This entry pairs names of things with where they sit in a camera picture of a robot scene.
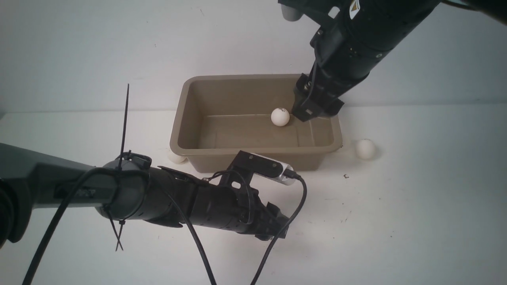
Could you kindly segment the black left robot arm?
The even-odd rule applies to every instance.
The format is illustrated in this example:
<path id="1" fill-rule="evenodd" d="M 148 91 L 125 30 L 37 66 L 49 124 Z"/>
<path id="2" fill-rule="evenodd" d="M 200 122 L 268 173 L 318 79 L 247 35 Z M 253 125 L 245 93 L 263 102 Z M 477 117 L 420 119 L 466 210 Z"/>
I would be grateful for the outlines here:
<path id="1" fill-rule="evenodd" d="M 148 156 L 123 152 L 104 167 L 69 161 L 1 144 L 1 244 L 18 242 L 36 208 L 94 207 L 110 221 L 144 220 L 181 228 L 203 226 L 253 235 L 266 241 L 285 238 L 290 218 L 272 203 L 264 205 L 250 182 L 254 175 L 290 185 L 298 171 L 316 161 L 236 151 L 230 163 L 196 167 L 214 172 L 219 184 L 168 167 L 152 167 Z"/>

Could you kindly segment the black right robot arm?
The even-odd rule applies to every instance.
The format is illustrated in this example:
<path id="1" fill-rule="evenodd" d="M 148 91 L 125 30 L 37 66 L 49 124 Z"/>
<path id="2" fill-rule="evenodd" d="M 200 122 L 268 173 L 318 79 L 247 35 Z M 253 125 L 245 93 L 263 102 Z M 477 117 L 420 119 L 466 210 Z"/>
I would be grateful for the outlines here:
<path id="1" fill-rule="evenodd" d="M 319 24 L 315 60 L 294 88 L 293 111 L 335 115 L 340 96 L 364 81 L 373 68 L 425 20 L 439 0 L 281 0 Z"/>

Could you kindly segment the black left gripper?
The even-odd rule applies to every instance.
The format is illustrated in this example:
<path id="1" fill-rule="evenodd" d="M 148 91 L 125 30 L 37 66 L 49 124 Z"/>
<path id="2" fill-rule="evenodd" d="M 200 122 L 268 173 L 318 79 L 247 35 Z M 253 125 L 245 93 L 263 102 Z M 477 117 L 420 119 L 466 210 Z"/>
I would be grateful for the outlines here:
<path id="1" fill-rule="evenodd" d="M 273 239 L 289 220 L 275 204 L 264 205 L 257 189 L 252 189 L 253 220 L 248 224 L 250 204 L 245 190 L 202 180 L 194 180 L 191 186 L 190 222 L 194 226 L 253 235 L 266 241 Z"/>

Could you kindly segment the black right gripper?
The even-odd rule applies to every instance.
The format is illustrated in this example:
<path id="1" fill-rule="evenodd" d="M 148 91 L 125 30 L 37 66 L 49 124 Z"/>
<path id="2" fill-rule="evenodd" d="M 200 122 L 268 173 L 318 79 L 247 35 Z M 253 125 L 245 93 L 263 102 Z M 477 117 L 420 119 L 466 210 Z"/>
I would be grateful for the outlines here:
<path id="1" fill-rule="evenodd" d="M 302 122 L 335 117 L 344 106 L 340 97 L 371 72 L 371 48 L 357 40 L 311 40 L 310 45 L 313 67 L 294 89 L 293 115 Z"/>

